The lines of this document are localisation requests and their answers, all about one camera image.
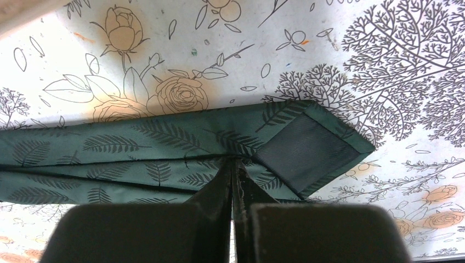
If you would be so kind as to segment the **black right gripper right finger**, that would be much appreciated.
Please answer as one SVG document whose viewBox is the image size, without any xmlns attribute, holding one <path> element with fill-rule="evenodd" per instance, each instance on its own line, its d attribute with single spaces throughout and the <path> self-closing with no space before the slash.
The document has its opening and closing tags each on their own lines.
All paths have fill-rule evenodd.
<svg viewBox="0 0 465 263">
<path fill-rule="evenodd" d="M 380 207 L 279 203 L 232 170 L 237 262 L 410 262 L 394 221 Z"/>
</svg>

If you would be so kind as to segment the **wooden compartment tray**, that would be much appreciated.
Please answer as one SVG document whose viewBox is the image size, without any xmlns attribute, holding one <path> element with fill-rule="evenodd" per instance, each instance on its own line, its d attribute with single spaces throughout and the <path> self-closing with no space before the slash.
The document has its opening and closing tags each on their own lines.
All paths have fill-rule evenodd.
<svg viewBox="0 0 465 263">
<path fill-rule="evenodd" d="M 64 0 L 1 0 L 1 37 L 34 19 L 63 7 Z"/>
</svg>

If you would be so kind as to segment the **dark green leaf tie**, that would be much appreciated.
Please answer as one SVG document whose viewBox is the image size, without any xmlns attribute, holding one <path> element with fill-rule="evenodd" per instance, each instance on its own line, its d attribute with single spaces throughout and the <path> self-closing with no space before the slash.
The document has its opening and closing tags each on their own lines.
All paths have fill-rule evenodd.
<svg viewBox="0 0 465 263">
<path fill-rule="evenodd" d="M 303 200 L 375 147 L 313 101 L 1 131 L 1 200 L 180 203 L 227 162 L 279 201 Z"/>
</svg>

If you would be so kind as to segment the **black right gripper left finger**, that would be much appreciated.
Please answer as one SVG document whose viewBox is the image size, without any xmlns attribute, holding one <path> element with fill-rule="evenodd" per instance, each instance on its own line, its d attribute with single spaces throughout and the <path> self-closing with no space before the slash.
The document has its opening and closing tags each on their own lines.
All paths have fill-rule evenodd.
<svg viewBox="0 0 465 263">
<path fill-rule="evenodd" d="M 89 204 L 69 210 L 42 262 L 228 262 L 232 161 L 178 204 Z"/>
</svg>

